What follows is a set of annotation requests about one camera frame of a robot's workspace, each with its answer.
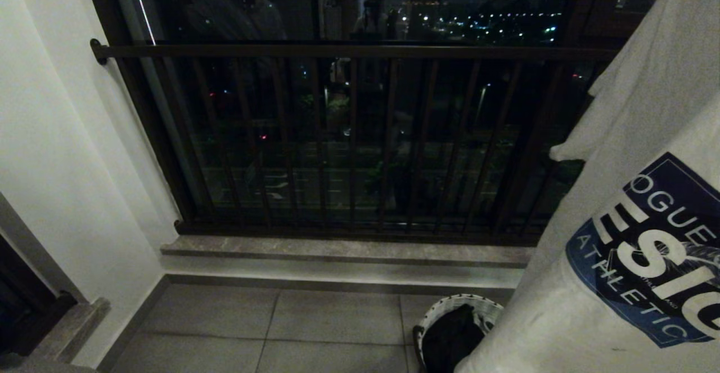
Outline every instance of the railing bar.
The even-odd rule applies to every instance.
[[[393,119],[395,114],[395,93],[398,90],[398,60],[390,60],[390,80],[388,90],[388,112],[385,115],[385,147],[382,155],[382,180],[380,182],[380,214],[378,214],[378,231],[383,232],[385,226],[385,202],[388,198],[388,173],[390,153],[393,142]]]
[[[355,156],[357,149],[358,62],[350,61],[350,232],[355,230]]]
[[[475,63],[473,63],[472,70],[470,72],[470,79],[468,79],[467,91],[465,92],[465,102],[463,102],[460,114],[460,123],[458,124],[457,129],[455,129],[452,152],[450,152],[450,161],[448,162],[448,171],[445,174],[443,191],[440,196],[440,203],[438,206],[438,216],[437,220],[435,220],[435,228],[433,229],[434,234],[439,232],[440,224],[442,224],[443,216],[445,215],[445,205],[447,204],[450,185],[452,184],[452,179],[455,175],[455,166],[457,165],[457,155],[458,152],[460,152],[460,145],[462,144],[463,139],[465,139],[467,116],[468,113],[470,113],[470,106],[473,103],[473,95],[475,94],[475,86],[478,83],[479,70],[480,61],[476,60]]]
[[[322,124],[320,110],[320,76],[317,72],[317,58],[310,64],[310,81],[313,83],[314,132],[317,145],[317,176],[319,178],[319,206],[322,226],[327,226],[327,204],[325,190],[325,156],[322,152]]]
[[[357,44],[185,44],[93,47],[96,58],[113,57],[303,57],[426,58],[460,60],[612,60],[619,50],[598,48],[469,47]]]
[[[126,66],[125,58],[117,58],[116,60],[118,61],[119,67]],[[152,58],[152,61],[155,64],[155,71],[157,71],[157,78],[160,81],[160,86],[165,93],[165,98],[168,100],[170,114],[173,117],[173,122],[175,122],[175,126],[178,130],[178,136],[180,137],[180,145],[182,145],[183,150],[187,152],[190,171],[197,180],[201,199],[205,202],[206,206],[208,206],[211,217],[213,217],[214,221],[218,222],[218,210],[215,208],[213,198],[210,196],[208,183],[203,175],[203,169],[200,168],[200,161],[197,159],[195,148],[193,147],[192,140],[190,138],[190,131],[188,131],[185,119],[183,118],[182,112],[180,112],[180,104],[178,103],[175,90],[173,90],[168,69],[165,67],[165,62],[162,58]]]
[[[555,94],[557,93],[557,86],[560,83],[560,79],[563,77],[563,71],[565,71],[565,63],[560,62],[558,63],[555,68],[553,69],[552,78],[550,80],[550,85],[548,85],[547,92],[545,93],[545,96],[543,97],[542,106],[538,111],[543,111],[548,108],[548,106],[553,102],[555,99]],[[539,152],[542,145],[538,145],[537,150],[534,150],[533,152]],[[500,232],[500,229],[502,228],[502,224],[504,224],[504,221],[507,219],[507,215],[512,211],[512,208],[507,205],[503,204],[501,207],[501,210],[499,210],[499,214],[497,215],[496,224],[493,227],[493,235],[497,235]]]
[[[280,137],[282,139],[282,152],[285,156],[285,169],[287,172],[287,182],[290,187],[290,203],[292,208],[293,224],[298,226],[298,197],[295,194],[295,173],[293,173],[293,154],[290,152],[290,144],[288,143],[288,124],[285,117],[285,95],[282,91],[280,83],[280,60],[273,60],[272,65],[272,83],[275,87],[275,101],[277,102],[277,117],[280,123]]]
[[[223,165],[223,172],[226,174],[227,185],[229,186],[229,190],[231,191],[232,206],[236,208],[237,215],[239,216],[241,224],[245,224],[244,216],[242,216],[240,196],[237,194],[235,176],[232,175],[231,163],[230,160],[227,158],[227,147],[226,144],[224,144],[223,142],[222,130],[219,126],[218,112],[216,112],[213,101],[210,99],[208,80],[205,78],[203,66],[200,65],[200,60],[198,60],[198,58],[192,59],[192,66],[193,68],[195,68],[195,75],[197,76],[197,80],[200,83],[200,94],[202,95],[203,104],[205,104],[205,111],[208,112],[210,127],[213,130],[214,137],[218,144],[220,162]]]
[[[250,113],[250,105],[248,104],[248,96],[245,92],[245,83],[242,81],[241,75],[241,63],[237,58],[232,60],[232,76],[235,78],[237,84],[237,98],[240,101],[242,122],[245,123],[245,137],[247,138],[247,144],[250,145],[250,153],[253,156],[253,163],[255,164],[255,175],[260,180],[260,198],[263,203],[263,217],[265,218],[265,226],[270,229],[272,227],[272,217],[270,215],[270,202],[268,201],[267,190],[265,189],[265,176],[263,173],[263,167],[260,164],[260,152],[258,145],[255,143],[255,133],[253,128],[253,115]]]
[[[515,94],[515,88],[518,86],[518,80],[520,79],[520,72],[523,69],[522,62],[516,62],[515,68],[512,70],[512,78],[510,84],[507,86],[507,92],[505,99],[502,101],[501,109],[497,114],[496,124],[494,125],[493,132],[490,134],[490,140],[488,142],[488,149],[485,150],[485,156],[483,158],[483,165],[480,166],[480,173],[478,175],[478,182],[475,184],[475,191],[472,193],[472,199],[470,200],[470,208],[468,208],[467,217],[465,218],[465,225],[462,228],[462,232],[466,232],[470,223],[473,221],[476,207],[478,206],[478,200],[480,194],[483,191],[485,179],[488,177],[489,165],[493,159],[494,149],[496,149],[497,139],[499,138],[502,127],[505,126],[507,112],[510,109],[510,103],[512,102],[512,95]]]
[[[457,187],[457,194],[455,195],[455,200],[453,201],[453,212],[456,214],[460,213],[460,205],[465,198],[467,182],[470,180],[469,175],[470,168],[473,165],[473,158],[476,156],[476,152],[479,153],[479,150],[479,147],[471,147],[468,145],[467,158],[465,158],[465,165],[463,165],[463,170],[461,172],[460,182]]]
[[[409,209],[407,211],[406,234],[410,234],[412,231],[412,220],[414,219],[415,211],[417,210],[417,189],[419,188],[418,185],[421,180],[422,160],[424,160],[425,143],[427,143],[428,140],[430,113],[433,109],[435,84],[437,83],[439,65],[439,60],[433,60],[433,64],[430,67],[430,84],[427,86],[427,101],[425,101],[425,113],[422,115],[420,141],[417,145],[415,163],[412,165],[412,184],[411,194],[409,195],[411,198],[409,199]]]
[[[587,108],[589,107],[592,98],[589,96],[588,92],[590,91],[590,88],[592,86],[592,83],[594,83],[597,79],[597,76],[602,73],[601,65],[599,62],[594,63],[592,65],[592,73],[589,76],[589,79],[587,81],[586,86],[583,88],[583,104],[580,105],[578,108],[578,111],[575,113],[574,119],[573,119],[573,125],[569,127],[568,131],[565,132],[565,135],[563,136],[563,141],[567,140],[570,133],[573,131],[574,127],[578,124],[581,117],[583,117],[584,112],[587,111]],[[548,189],[550,188],[550,183],[552,181],[552,178],[555,176],[555,173],[560,169],[560,162],[553,161],[550,170],[548,170],[547,175],[545,175],[545,178],[542,182],[542,187],[540,188],[540,191],[538,191],[537,197],[535,197],[535,200],[533,200],[533,205],[530,207],[530,213],[528,214],[527,218],[525,219],[525,223],[523,224],[522,230],[520,230],[520,237],[524,237],[525,234],[527,234],[528,229],[530,227],[530,224],[533,221],[533,218],[537,215],[537,211],[540,207],[540,203],[542,203],[543,199],[545,198],[545,195],[547,194]]]

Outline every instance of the white wall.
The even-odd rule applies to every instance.
[[[179,218],[91,0],[0,0],[0,191],[90,301],[112,311],[75,358],[97,366],[163,273],[514,287],[521,270],[159,255]]]
[[[38,238],[8,203],[2,191],[0,191],[0,235],[52,293],[58,295],[60,291],[67,291],[77,301],[87,301],[82,291],[38,242]]]
[[[88,2],[0,0],[0,189],[84,296],[111,301],[76,359],[93,366],[162,269],[146,240],[152,225],[120,193],[140,195],[139,170],[110,120],[114,110],[127,121],[126,99],[87,47],[101,34]]]

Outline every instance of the window sill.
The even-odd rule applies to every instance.
[[[496,268],[524,268],[534,251],[490,245],[207,235],[181,235],[160,247],[162,254],[176,256]]]

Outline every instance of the stone ledge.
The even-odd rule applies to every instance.
[[[524,268],[534,251],[489,245],[209,235],[182,235],[160,247],[162,254],[177,256],[498,268]]]
[[[99,298],[93,304],[76,304],[33,351],[34,358],[70,363],[110,311],[110,302]]]
[[[97,373],[89,367],[67,365],[40,357],[20,357],[13,353],[0,356],[0,371],[11,373]]]

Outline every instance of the baseboard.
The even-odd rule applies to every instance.
[[[115,340],[112,347],[110,347],[110,350],[108,350],[108,352],[105,354],[105,357],[102,358],[102,361],[97,366],[97,371],[99,371],[100,373],[108,373],[110,370],[113,369],[113,366],[115,366],[115,363],[118,361],[120,355],[123,354],[123,351],[128,346],[128,343],[131,341],[131,339],[133,339],[137,330],[140,329],[142,321],[146,319],[147,315],[155,306],[155,303],[157,303],[160,297],[163,296],[163,293],[165,293],[165,289],[167,289],[169,286],[170,279],[167,277],[167,275],[163,276],[160,281],[155,284],[155,287],[146,297],[145,301],[142,302],[142,305],[139,307],[139,309],[137,309],[137,312],[134,314],[134,316],[129,320],[128,324],[123,329],[123,332],[118,335],[118,339]]]
[[[167,276],[171,284],[202,284],[209,286],[258,287],[283,290],[346,291],[347,293],[426,294],[432,296],[450,296],[452,294],[466,293],[486,296],[491,299],[509,299],[515,291],[515,289],[468,286],[421,286],[414,284],[278,280],[273,278],[243,278],[190,274],[167,274],[165,276]]]

